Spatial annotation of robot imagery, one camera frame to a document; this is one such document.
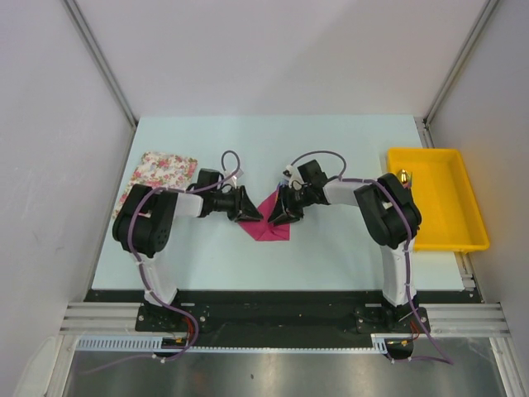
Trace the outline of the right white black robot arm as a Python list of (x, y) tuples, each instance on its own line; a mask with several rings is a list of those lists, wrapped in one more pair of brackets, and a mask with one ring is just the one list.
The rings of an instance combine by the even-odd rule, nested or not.
[(346, 205), (360, 210), (368, 234), (379, 245), (383, 262), (382, 324), (391, 332), (411, 322), (409, 308), (417, 291), (412, 280), (412, 249), (422, 223), (412, 191), (393, 173), (377, 179), (328, 177), (316, 160), (289, 166), (268, 222), (275, 226), (300, 221), (311, 205)]

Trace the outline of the pink paper napkin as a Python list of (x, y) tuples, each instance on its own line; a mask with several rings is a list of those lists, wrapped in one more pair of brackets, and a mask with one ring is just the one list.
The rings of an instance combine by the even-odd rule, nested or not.
[(290, 240), (290, 225), (274, 225), (268, 222), (274, 205), (277, 201), (277, 192), (274, 191), (257, 207), (263, 218), (258, 222), (240, 222), (239, 226), (256, 242), (287, 242)]

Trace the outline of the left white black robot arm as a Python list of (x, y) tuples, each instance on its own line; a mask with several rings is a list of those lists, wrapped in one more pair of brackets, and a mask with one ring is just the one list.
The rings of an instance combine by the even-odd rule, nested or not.
[(157, 306), (153, 319), (164, 330), (176, 329), (183, 311), (172, 304), (178, 286), (160, 263), (160, 253), (176, 218), (205, 218), (210, 213), (225, 213), (238, 223), (264, 219), (234, 175), (201, 169), (195, 183), (185, 190), (133, 184), (113, 223), (112, 237), (136, 260), (145, 300)]

